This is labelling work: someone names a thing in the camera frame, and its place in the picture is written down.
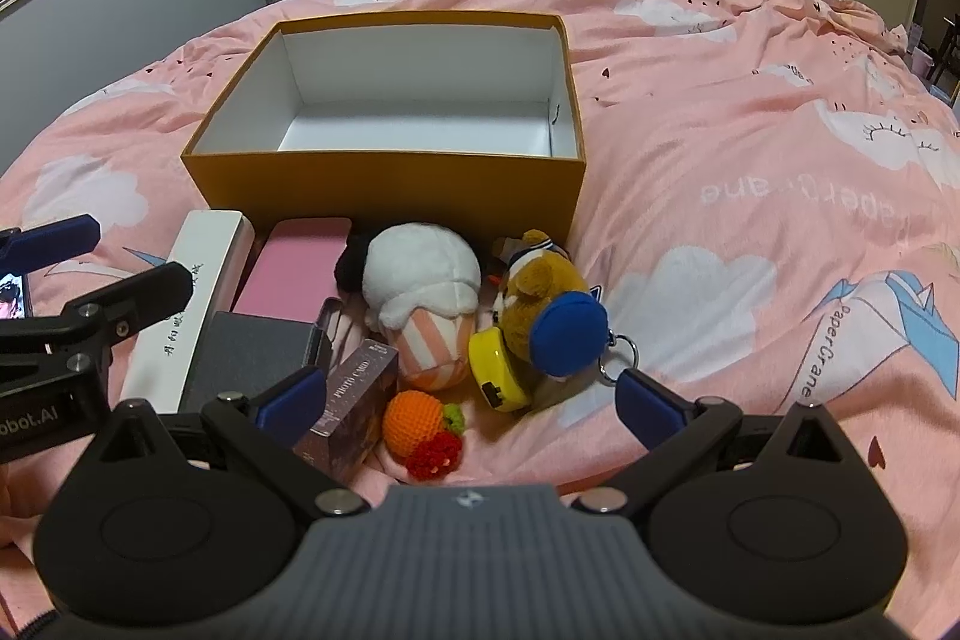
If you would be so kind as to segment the white glasses case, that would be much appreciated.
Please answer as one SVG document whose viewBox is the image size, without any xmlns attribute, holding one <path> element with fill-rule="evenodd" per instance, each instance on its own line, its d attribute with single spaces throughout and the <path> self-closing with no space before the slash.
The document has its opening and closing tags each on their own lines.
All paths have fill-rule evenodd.
<svg viewBox="0 0 960 640">
<path fill-rule="evenodd" d="M 122 396 L 145 398 L 158 413 L 176 413 L 206 322 L 228 310 L 254 242 L 254 227 L 231 209 L 187 214 L 167 255 L 190 273 L 194 291 L 179 314 L 140 333 L 125 374 Z"/>
</svg>

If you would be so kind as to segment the pink pouch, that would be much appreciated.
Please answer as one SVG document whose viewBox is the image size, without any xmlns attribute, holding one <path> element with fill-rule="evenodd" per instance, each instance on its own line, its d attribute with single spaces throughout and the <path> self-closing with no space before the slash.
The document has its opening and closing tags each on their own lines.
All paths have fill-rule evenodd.
<svg viewBox="0 0 960 640">
<path fill-rule="evenodd" d="M 347 218 L 280 221 L 262 245 L 233 312 L 316 321 L 322 305 L 338 298 L 335 265 L 347 248 L 350 229 Z"/>
</svg>

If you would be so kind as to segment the orange cardboard storage box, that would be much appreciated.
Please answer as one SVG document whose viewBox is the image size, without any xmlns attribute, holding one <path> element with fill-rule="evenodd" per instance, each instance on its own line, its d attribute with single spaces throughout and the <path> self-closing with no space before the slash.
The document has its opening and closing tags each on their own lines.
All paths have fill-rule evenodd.
<svg viewBox="0 0 960 640">
<path fill-rule="evenodd" d="M 350 218 L 566 241 L 586 147 L 565 25 L 494 10 L 282 19 L 182 162 L 208 206 L 259 232 Z"/>
</svg>

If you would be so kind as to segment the pink cloud-print duvet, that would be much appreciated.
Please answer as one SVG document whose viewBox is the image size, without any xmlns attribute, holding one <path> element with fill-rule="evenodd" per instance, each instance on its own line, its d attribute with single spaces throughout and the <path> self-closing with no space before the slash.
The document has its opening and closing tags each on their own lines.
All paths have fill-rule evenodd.
<svg viewBox="0 0 960 640">
<path fill-rule="evenodd" d="M 850 0 L 286 0 L 65 110 L 3 174 L 2 220 L 98 218 L 37 312 L 164 255 L 199 193 L 181 151 L 281 18 L 550 11 L 571 44 L 587 169 L 569 252 L 617 356 L 750 413 L 827 404 L 905 523 L 890 604 L 958 617 L 958 130 Z"/>
</svg>

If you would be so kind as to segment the crocheted orange and red fruit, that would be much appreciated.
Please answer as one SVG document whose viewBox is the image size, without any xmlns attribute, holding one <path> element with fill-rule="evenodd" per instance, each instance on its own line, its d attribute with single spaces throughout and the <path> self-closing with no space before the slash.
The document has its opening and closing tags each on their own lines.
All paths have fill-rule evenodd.
<svg viewBox="0 0 960 640">
<path fill-rule="evenodd" d="M 387 404 L 382 440 L 412 481 L 434 482 L 459 468 L 466 418 L 459 404 L 421 390 L 404 390 Z"/>
</svg>

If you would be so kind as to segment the dark grey box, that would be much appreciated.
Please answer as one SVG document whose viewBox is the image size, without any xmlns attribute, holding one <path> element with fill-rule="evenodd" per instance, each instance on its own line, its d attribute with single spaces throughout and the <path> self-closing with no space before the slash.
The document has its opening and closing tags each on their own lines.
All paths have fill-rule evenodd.
<svg viewBox="0 0 960 640">
<path fill-rule="evenodd" d="M 217 312 L 200 333 L 178 411 L 198 413 L 221 392 L 254 398 L 302 367 L 327 369 L 331 357 L 315 323 Z"/>
</svg>

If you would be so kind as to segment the anime print card box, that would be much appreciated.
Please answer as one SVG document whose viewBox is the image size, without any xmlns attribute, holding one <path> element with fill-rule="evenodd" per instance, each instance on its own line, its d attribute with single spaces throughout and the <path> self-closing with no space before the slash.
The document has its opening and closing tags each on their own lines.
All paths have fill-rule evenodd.
<svg viewBox="0 0 960 640">
<path fill-rule="evenodd" d="M 397 351 L 363 339 L 327 378 L 324 413 L 295 452 L 316 470 L 348 484 L 381 440 L 382 418 L 397 385 Z"/>
</svg>

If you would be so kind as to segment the white popcorn plush toy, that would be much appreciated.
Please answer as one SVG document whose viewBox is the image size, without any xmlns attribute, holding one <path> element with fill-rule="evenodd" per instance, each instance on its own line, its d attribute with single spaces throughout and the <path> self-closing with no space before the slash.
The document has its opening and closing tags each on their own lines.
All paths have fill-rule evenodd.
<svg viewBox="0 0 960 640">
<path fill-rule="evenodd" d="M 466 380 L 482 275 L 477 255 L 454 230 L 427 223 L 353 227 L 335 280 L 340 291 L 363 299 L 366 328 L 397 351 L 405 385 L 439 393 Z"/>
</svg>

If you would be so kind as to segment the phone screen on gripper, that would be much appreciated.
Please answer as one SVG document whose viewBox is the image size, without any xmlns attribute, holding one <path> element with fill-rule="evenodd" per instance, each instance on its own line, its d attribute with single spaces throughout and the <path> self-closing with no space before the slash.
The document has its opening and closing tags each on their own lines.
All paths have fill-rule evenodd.
<svg viewBox="0 0 960 640">
<path fill-rule="evenodd" d="M 21 320 L 31 315 L 28 278 L 5 275 L 0 280 L 0 319 Z"/>
</svg>

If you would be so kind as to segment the brown plush with blue hat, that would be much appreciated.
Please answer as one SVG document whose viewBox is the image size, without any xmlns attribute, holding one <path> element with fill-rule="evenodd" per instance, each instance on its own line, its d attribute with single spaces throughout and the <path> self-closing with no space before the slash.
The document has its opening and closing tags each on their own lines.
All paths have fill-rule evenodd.
<svg viewBox="0 0 960 640">
<path fill-rule="evenodd" d="M 568 378 L 601 365 L 623 342 L 638 364 L 636 344 L 613 333 L 602 287 L 590 286 L 563 245 L 530 229 L 500 239 L 493 255 L 505 265 L 493 320 L 512 357 L 539 374 Z"/>
</svg>

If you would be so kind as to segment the yellow tape measure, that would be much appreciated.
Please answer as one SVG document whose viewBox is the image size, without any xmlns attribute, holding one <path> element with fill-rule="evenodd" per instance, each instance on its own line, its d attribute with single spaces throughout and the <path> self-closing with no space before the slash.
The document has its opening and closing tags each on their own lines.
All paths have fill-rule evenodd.
<svg viewBox="0 0 960 640">
<path fill-rule="evenodd" d="M 516 413 L 532 404 L 537 375 L 509 352 L 498 326 L 473 333 L 469 364 L 478 390 L 493 411 Z"/>
</svg>

